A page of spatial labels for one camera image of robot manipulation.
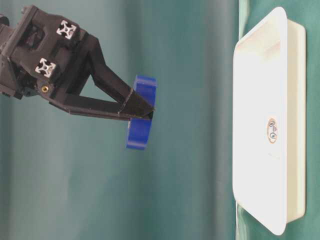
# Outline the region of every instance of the green backdrop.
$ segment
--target green backdrop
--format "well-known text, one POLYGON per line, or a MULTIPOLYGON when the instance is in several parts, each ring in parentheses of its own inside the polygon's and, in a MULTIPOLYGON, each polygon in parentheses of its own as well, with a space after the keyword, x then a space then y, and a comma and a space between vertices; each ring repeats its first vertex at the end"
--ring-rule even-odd
POLYGON ((306 72, 306 213, 301 219, 287 225, 282 236, 275 236, 243 208, 238 207, 236 236, 238 240, 317 240, 320 236, 320 121, 319 121, 319 0, 240 0, 243 7, 239 12, 242 23, 247 24, 248 32, 273 8, 282 6, 289 19, 303 25, 307 38, 307 72, 306 72))
POLYGON ((156 77, 156 113, 136 151, 126 122, 0 96, 0 239, 233 240, 238 1, 0 0, 0 12, 15 26, 30 4, 97 36, 130 85, 156 77))

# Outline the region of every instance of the sticker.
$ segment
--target sticker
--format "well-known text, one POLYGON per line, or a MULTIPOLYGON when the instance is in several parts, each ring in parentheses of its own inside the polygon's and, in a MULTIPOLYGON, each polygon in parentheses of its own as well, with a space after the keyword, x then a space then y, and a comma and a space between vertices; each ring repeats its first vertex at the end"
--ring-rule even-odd
POLYGON ((270 143, 274 144, 278 138, 278 127, 275 119, 270 118, 266 127, 266 134, 270 143))

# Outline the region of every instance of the blue plastic piece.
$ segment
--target blue plastic piece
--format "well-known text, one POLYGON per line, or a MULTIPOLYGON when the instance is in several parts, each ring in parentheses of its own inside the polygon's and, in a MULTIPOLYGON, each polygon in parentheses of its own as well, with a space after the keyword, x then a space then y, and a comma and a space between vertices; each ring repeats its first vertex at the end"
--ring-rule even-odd
MULTIPOLYGON (((155 106, 157 89, 155 78, 136 76, 133 88, 149 104, 155 106)), ((144 150, 148 143, 151 125, 152 120, 131 118, 128 125, 126 147, 144 150)))

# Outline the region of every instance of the white tray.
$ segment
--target white tray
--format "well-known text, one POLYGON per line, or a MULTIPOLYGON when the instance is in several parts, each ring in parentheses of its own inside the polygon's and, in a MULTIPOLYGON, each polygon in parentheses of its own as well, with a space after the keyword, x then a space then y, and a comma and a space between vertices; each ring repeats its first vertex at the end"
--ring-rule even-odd
POLYGON ((275 8, 235 46, 233 193, 276 235, 306 209, 306 31, 275 8))

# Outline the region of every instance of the teal curtain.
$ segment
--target teal curtain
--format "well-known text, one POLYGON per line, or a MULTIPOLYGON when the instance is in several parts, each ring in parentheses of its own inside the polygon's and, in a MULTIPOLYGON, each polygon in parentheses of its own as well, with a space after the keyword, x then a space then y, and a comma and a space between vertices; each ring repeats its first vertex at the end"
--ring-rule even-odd
POLYGON ((126 122, 0 96, 0 239, 233 240, 238 1, 0 0, 0 12, 16 26, 30 4, 97 36, 128 84, 155 77, 156 112, 136 151, 126 122))

